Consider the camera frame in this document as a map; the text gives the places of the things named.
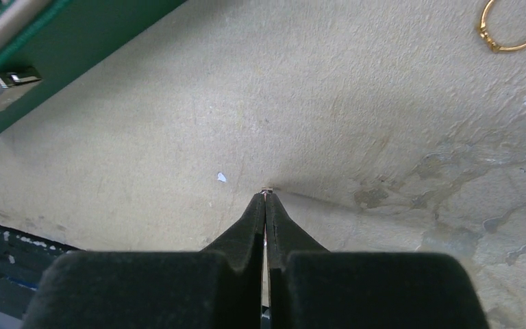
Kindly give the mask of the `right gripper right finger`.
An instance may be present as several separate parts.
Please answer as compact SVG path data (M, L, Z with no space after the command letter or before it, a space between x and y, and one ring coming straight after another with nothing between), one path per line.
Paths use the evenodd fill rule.
M471 279L434 252L331 252L265 197L273 328L487 328Z

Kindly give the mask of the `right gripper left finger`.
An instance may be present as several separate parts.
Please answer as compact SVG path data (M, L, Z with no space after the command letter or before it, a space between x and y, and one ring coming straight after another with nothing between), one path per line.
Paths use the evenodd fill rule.
M69 252L24 328L259 328L265 198L198 252Z

